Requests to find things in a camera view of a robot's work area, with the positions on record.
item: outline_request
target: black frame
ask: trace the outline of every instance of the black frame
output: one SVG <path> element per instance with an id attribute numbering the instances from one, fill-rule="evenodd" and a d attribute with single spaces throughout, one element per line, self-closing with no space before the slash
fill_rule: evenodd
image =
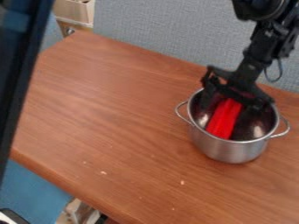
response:
<path id="1" fill-rule="evenodd" d="M 53 0 L 0 0 L 0 185 Z"/>

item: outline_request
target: metal pot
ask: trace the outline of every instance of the metal pot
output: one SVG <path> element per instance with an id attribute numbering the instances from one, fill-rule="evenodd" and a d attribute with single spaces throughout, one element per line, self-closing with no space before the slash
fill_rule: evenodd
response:
<path id="1" fill-rule="evenodd" d="M 191 125 L 191 139 L 200 151 L 212 159 L 230 164 L 242 164 L 258 158 L 267 147 L 270 139 L 284 136 L 290 131 L 288 121 L 278 114 L 275 104 L 255 115 L 244 112 L 239 116 L 231 140 L 214 136 L 204 130 L 215 110 L 215 103 L 202 110 L 202 89 L 191 96 L 188 101 L 181 102 L 176 108 L 176 115 Z M 187 105 L 190 119 L 180 114 L 180 107 Z M 280 119 L 286 130 L 275 134 Z"/>

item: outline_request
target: wood grain surface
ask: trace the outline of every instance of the wood grain surface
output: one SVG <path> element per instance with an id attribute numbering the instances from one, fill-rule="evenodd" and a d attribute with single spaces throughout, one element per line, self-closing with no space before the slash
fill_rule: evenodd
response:
<path id="1" fill-rule="evenodd" d="M 299 223 L 299 95 L 264 87 L 292 131 L 219 163 L 173 113 L 204 71 L 77 31 L 40 56 L 13 160 L 121 224 Z"/>

